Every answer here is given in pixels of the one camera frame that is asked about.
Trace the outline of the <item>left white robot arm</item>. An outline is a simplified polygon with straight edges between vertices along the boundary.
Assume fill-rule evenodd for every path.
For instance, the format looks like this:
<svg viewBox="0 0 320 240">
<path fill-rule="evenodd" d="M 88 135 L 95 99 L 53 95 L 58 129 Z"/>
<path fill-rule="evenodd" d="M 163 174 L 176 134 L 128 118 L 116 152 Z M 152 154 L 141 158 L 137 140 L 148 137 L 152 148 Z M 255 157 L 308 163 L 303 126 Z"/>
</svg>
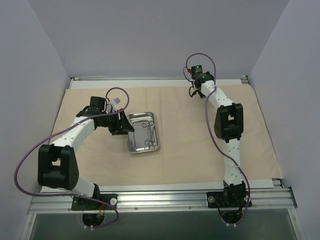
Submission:
<svg viewBox="0 0 320 240">
<path fill-rule="evenodd" d="M 76 151 L 97 128 L 108 128 L 112 135 L 134 132 L 125 113 L 118 107 L 120 102 L 118 97 L 108 100 L 92 96 L 90 104 L 76 115 L 64 135 L 38 149 L 37 180 L 40 186 L 84 196 L 82 202 L 90 210 L 100 206 L 97 185 L 80 177 Z"/>
</svg>

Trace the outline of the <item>steel instrument tray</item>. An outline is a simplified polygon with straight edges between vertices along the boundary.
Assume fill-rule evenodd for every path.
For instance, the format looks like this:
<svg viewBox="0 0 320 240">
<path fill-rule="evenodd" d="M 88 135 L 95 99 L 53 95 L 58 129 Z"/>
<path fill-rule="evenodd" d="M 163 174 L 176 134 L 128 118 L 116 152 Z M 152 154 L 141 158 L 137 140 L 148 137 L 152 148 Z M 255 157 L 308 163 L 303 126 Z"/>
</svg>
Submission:
<svg viewBox="0 0 320 240">
<path fill-rule="evenodd" d="M 156 118 L 152 111 L 143 111 L 130 113 L 127 119 L 134 128 L 134 132 L 127 135 L 127 148 L 131 154 L 145 154 L 157 151 L 160 148 L 160 141 L 157 133 Z M 142 123 L 153 121 L 155 124 L 155 135 L 157 138 L 157 146 L 155 149 L 145 148 L 145 139 L 147 138 L 147 130 L 142 127 Z"/>
</svg>

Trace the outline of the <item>beige cloth surgical kit roll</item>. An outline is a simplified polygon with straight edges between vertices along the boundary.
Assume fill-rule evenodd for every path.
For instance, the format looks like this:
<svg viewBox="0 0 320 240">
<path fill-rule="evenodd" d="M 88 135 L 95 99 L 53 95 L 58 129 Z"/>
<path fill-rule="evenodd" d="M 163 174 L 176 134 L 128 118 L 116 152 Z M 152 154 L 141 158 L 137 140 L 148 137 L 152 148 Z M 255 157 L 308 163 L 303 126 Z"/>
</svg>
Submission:
<svg viewBox="0 0 320 240">
<path fill-rule="evenodd" d="M 272 141 L 253 88 L 223 85 L 223 92 L 243 106 L 240 166 L 249 180 L 282 179 Z M 186 87 L 70 89 L 60 107 L 54 132 L 68 128 L 92 96 L 119 98 L 125 113 L 151 111 L 155 115 L 159 149 L 132 154 L 124 135 L 104 127 L 91 133 L 76 151 L 82 178 L 99 186 L 164 185 L 220 182 L 225 163 L 208 132 L 205 100 L 189 97 Z"/>
</svg>

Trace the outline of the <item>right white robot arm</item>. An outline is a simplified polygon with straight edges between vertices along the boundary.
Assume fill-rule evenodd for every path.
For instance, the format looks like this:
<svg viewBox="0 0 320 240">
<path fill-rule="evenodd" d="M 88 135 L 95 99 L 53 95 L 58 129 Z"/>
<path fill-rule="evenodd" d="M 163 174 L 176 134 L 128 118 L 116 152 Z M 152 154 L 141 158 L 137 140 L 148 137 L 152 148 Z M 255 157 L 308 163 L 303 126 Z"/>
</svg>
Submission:
<svg viewBox="0 0 320 240">
<path fill-rule="evenodd" d="M 209 135 L 224 157 L 224 187 L 245 186 L 240 168 L 240 139 L 244 131 L 244 111 L 216 85 L 209 72 L 191 73 L 192 87 L 205 98 L 204 114 Z"/>
</svg>

